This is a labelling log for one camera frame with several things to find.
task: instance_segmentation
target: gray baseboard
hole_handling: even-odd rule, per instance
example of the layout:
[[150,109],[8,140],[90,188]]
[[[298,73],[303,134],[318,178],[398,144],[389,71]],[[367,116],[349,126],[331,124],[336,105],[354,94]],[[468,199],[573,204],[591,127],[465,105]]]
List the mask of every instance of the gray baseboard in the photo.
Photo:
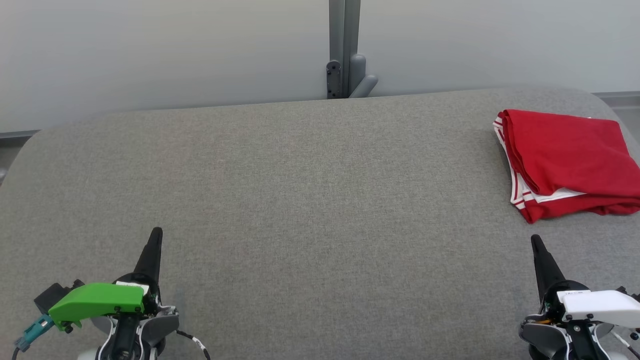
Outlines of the gray baseboard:
[[640,91],[596,92],[593,95],[601,98],[612,109],[640,109]]
[[8,169],[30,136],[0,138],[0,168]]
[[29,139],[39,130],[27,130],[27,131],[12,131],[10,133],[0,133],[0,141],[4,139],[16,139],[16,138],[24,138]]

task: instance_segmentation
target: red cloth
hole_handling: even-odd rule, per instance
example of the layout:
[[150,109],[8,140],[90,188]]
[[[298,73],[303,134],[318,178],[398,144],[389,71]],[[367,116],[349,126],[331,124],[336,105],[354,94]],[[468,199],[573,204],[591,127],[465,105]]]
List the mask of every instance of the red cloth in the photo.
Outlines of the red cloth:
[[511,202],[530,224],[640,210],[640,168],[617,122],[504,110],[493,125],[511,166]]

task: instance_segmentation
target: gray cushioned surface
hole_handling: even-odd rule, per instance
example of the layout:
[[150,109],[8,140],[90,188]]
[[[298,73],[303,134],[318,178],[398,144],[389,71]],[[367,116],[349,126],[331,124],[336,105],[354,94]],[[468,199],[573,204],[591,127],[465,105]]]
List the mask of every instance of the gray cushioned surface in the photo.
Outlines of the gray cushioned surface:
[[[492,129],[505,108],[617,120],[593,95],[532,88],[142,111],[41,131],[0,187],[0,354],[48,285],[111,282],[158,225],[163,300],[213,359],[525,359],[530,235],[567,277],[637,291],[640,217],[526,224]],[[85,325],[19,359],[75,359],[104,341]],[[204,357],[170,336],[165,358]]]

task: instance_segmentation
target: robotic arm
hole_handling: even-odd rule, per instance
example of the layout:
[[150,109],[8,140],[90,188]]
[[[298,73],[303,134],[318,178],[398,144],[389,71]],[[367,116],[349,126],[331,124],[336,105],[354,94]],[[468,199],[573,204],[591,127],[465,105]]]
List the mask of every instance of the robotic arm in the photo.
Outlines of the robotic arm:
[[[622,287],[591,291],[577,281],[566,280],[540,236],[531,236],[531,245],[541,306],[538,314],[527,316],[520,324],[519,335],[529,343],[532,359],[626,359],[619,353],[607,353],[600,346],[599,339],[610,332],[640,359],[626,341],[612,332],[615,325],[640,327],[640,296],[630,296]],[[638,339],[635,332],[632,338]]]
[[56,283],[40,294],[34,302],[42,316],[15,342],[13,359],[53,326],[70,333],[72,325],[81,327],[81,320],[91,319],[107,340],[78,360],[156,360],[172,332],[193,340],[210,360],[198,339],[178,330],[175,306],[162,305],[158,286],[162,235],[161,228],[154,228],[134,271],[113,284],[85,285],[76,280],[71,288]]

